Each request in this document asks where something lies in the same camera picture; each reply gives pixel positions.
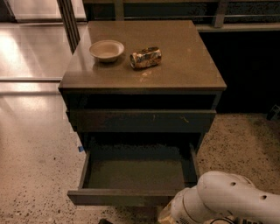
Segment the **white and yellow gripper body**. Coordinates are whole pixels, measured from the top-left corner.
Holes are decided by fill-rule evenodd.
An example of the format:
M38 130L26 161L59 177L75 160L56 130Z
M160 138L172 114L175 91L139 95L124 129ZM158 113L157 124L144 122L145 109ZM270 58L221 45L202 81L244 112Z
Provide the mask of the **white and yellow gripper body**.
M171 206L167 205L159 214L157 219L159 224L175 224L171 216Z

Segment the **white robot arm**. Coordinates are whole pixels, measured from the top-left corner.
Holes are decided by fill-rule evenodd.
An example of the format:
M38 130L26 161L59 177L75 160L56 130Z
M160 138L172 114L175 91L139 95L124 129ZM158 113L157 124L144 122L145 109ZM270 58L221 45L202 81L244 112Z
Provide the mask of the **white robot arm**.
M203 224L234 216L280 224L280 196L264 192L241 175L208 171L196 186L178 192L158 217L160 224Z

